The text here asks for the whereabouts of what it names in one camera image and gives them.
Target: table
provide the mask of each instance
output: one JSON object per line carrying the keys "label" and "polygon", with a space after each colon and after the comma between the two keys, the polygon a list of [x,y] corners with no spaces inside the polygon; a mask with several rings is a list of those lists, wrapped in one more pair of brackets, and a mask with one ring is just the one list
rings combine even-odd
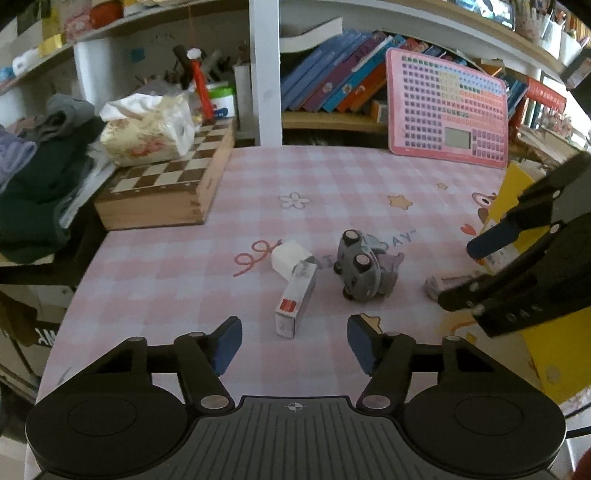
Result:
{"label": "table", "polygon": [[[63,320],[39,399],[130,336],[170,343],[237,315],[242,347],[222,377],[236,401],[349,395],[355,402],[369,378],[347,344],[348,317],[380,316],[384,331],[440,343],[444,311],[423,283],[436,270],[474,268],[466,243],[480,230],[478,210],[503,175],[363,148],[236,149],[207,224],[108,234]],[[347,228],[406,255],[390,298],[343,298],[332,262]],[[285,340],[275,334],[274,310],[286,282],[271,268],[264,242],[291,239],[316,256],[320,269],[296,337]],[[173,375],[154,375],[154,383],[181,395]],[[435,374],[418,375],[411,394],[435,383]],[[29,450],[25,478],[37,472]]]}

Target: toy car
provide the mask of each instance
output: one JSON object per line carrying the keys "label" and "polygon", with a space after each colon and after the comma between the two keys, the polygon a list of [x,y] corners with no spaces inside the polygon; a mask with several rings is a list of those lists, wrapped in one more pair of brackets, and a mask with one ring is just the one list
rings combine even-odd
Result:
{"label": "toy car", "polygon": [[392,293],[404,254],[388,255],[383,245],[373,235],[353,229],[344,231],[333,269],[343,278],[346,299],[364,302]]}

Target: pink learning tablet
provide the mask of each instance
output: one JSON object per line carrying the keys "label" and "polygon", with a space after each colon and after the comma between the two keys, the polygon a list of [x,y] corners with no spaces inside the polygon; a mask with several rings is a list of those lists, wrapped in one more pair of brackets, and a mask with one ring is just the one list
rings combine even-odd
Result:
{"label": "pink learning tablet", "polygon": [[506,86],[451,61],[391,48],[388,143],[396,155],[505,168]]}

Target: star print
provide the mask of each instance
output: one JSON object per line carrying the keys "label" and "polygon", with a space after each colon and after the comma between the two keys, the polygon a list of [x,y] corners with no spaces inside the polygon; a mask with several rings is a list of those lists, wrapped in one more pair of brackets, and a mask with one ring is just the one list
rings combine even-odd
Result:
{"label": "star print", "polygon": [[408,210],[408,207],[413,204],[404,195],[388,195],[388,200],[390,200],[391,207],[401,208],[402,210]]}
{"label": "star print", "polygon": [[382,321],[380,317],[370,317],[369,315],[362,313],[361,318],[365,320],[371,328],[373,328],[377,333],[383,333],[379,323]]}

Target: black cable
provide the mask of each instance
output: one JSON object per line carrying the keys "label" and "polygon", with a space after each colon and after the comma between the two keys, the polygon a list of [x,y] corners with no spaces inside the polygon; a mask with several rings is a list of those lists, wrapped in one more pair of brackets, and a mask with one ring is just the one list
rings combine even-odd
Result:
{"label": "black cable", "polygon": [[585,435],[591,435],[591,427],[583,427],[582,429],[576,429],[566,432],[566,437],[568,439],[584,437]]}
{"label": "black cable", "polygon": [[564,418],[567,420],[571,419],[571,418],[577,416],[579,413],[583,413],[585,410],[587,410],[590,407],[591,407],[591,403],[587,403],[584,407],[581,407],[578,410],[572,411],[568,415],[565,415]]}

